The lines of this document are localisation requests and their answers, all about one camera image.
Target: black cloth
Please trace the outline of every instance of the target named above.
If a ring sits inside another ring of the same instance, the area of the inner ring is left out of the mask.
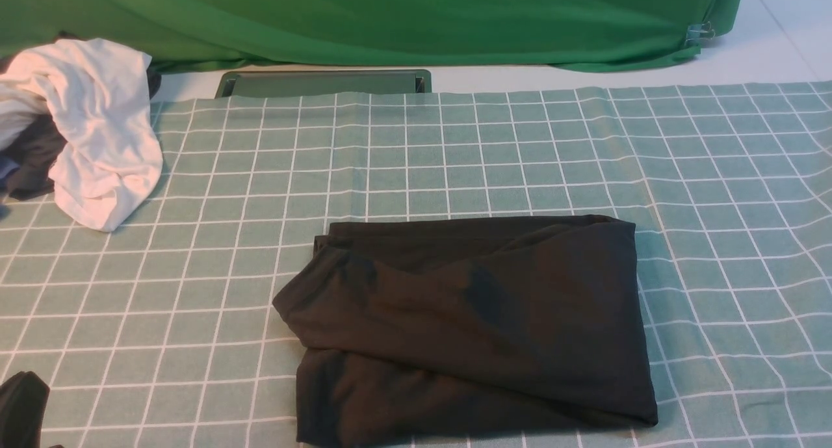
[[[302,442],[658,421],[629,222],[335,223],[274,307],[307,347]]]
[[[0,386],[0,447],[39,448],[49,386],[21,371]]]
[[[77,36],[62,31],[55,40],[69,38],[80,40]],[[0,59],[0,74],[6,72],[14,56]],[[148,69],[149,98],[153,98],[161,86],[161,75]],[[18,135],[11,146],[0,155],[8,157],[20,168],[6,178],[5,190],[9,197],[26,201],[53,192],[54,182],[49,178],[49,169],[63,151],[66,139],[57,131],[51,115],[38,115],[23,132]]]

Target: green fabric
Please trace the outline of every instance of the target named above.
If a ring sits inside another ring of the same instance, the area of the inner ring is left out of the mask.
[[[165,71],[299,62],[553,64],[589,72],[690,59],[690,25],[731,28],[739,0],[0,0],[0,54],[57,31],[101,36]]]

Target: black pants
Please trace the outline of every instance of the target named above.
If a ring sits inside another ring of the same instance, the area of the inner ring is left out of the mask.
[[[308,350],[298,440],[650,427],[635,226],[333,224],[274,307]]]

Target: pile of clothes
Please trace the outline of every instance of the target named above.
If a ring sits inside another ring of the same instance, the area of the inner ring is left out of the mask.
[[[81,225],[113,231],[161,174],[151,57],[60,34],[0,60],[0,191],[25,201],[55,191]]]

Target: black object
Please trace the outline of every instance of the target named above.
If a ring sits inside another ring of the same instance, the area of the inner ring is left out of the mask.
[[[216,98],[289,98],[339,92],[424,94],[431,92],[430,72],[425,69],[226,72]]]
[[[49,386],[21,371],[0,386],[0,446],[39,448]]]
[[[335,223],[274,298],[308,349],[298,440],[652,427],[635,226]]]
[[[61,31],[55,40],[62,38],[80,40],[66,31]],[[6,72],[12,58],[13,56],[0,59],[0,73]],[[160,86],[161,74],[148,68],[149,98],[153,98]],[[12,159],[20,166],[6,178],[5,189],[9,197],[26,201],[53,192],[55,184],[49,178],[49,169],[65,145],[66,139],[57,131],[53,117],[36,116],[32,124],[18,135],[11,146],[0,151],[0,155]]]

